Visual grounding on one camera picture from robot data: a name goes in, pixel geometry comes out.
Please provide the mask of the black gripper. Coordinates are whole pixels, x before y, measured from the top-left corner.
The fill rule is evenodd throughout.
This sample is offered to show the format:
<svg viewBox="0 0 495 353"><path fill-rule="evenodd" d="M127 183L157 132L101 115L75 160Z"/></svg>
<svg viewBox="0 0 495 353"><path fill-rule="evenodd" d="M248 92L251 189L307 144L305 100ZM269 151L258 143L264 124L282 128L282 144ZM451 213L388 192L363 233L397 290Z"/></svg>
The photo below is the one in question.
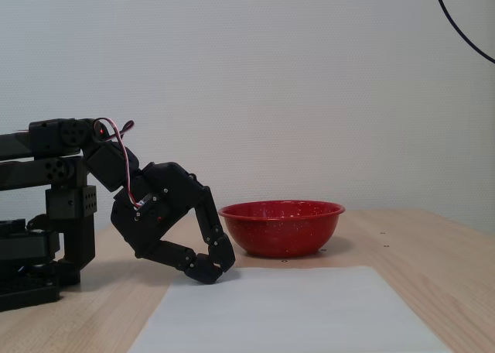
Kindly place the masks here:
<svg viewBox="0 0 495 353"><path fill-rule="evenodd" d="M220 223L210 188L179 164L149 163L131 179L131 193L144 204L135 208L127 192L120 190L114 196L111 223L138 259L172 267L207 285L214 284L235 263L233 246ZM160 241L193 208L209 256Z"/></svg>

